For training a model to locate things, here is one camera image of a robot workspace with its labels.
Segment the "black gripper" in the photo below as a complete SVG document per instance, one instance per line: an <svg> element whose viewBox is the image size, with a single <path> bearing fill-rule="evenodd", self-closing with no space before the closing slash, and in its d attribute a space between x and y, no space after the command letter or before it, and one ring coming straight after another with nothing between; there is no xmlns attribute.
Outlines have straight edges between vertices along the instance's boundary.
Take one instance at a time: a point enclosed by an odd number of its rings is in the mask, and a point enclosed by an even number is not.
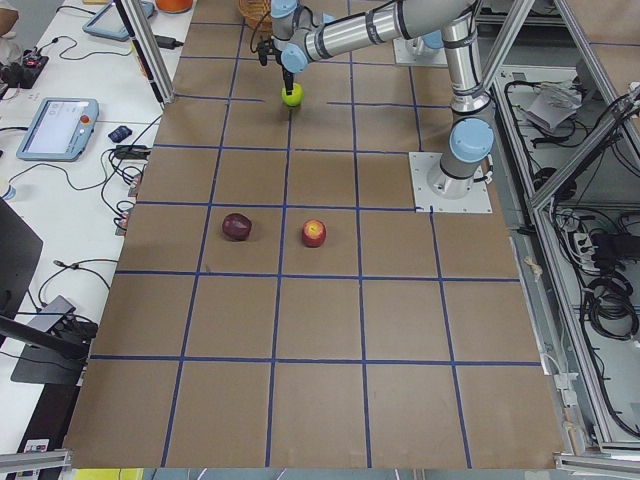
<svg viewBox="0 0 640 480"><path fill-rule="evenodd" d="M257 55L261 66L267 66L271 60L275 61L278 65L281 64L281 52L276 48L271 39L260 40L258 42ZM282 95L290 96L293 94L293 74L288 70L283 69L282 77L284 82Z"/></svg>

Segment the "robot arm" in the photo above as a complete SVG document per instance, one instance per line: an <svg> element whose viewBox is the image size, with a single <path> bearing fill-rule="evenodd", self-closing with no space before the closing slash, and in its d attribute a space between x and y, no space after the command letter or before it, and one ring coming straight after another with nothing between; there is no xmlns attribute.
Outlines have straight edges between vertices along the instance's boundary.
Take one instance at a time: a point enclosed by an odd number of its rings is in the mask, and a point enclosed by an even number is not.
<svg viewBox="0 0 640 480"><path fill-rule="evenodd" d="M334 18L299 1L273 1L267 13L271 36L252 47L260 63L274 59L282 69L283 95L312 62L368 46L391 44L402 66L446 67L451 81L453 124L447 150L429 170L427 184L439 197L459 200L489 156L494 132L492 99L483 76L477 42L477 1L388 1Z"/></svg>

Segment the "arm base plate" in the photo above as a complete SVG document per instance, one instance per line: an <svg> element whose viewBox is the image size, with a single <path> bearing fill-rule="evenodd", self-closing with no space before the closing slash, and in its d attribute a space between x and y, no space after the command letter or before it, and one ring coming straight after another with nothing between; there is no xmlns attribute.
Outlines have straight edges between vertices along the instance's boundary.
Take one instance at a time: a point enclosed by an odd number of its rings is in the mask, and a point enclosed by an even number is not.
<svg viewBox="0 0 640 480"><path fill-rule="evenodd" d="M426 40L423 37L393 41L395 62L401 66L424 66L445 68L447 66L444 44L441 40Z"/></svg>
<svg viewBox="0 0 640 480"><path fill-rule="evenodd" d="M439 152L408 154L414 209L424 213L491 214L490 170L478 165L474 175L457 180L441 170Z"/></svg>

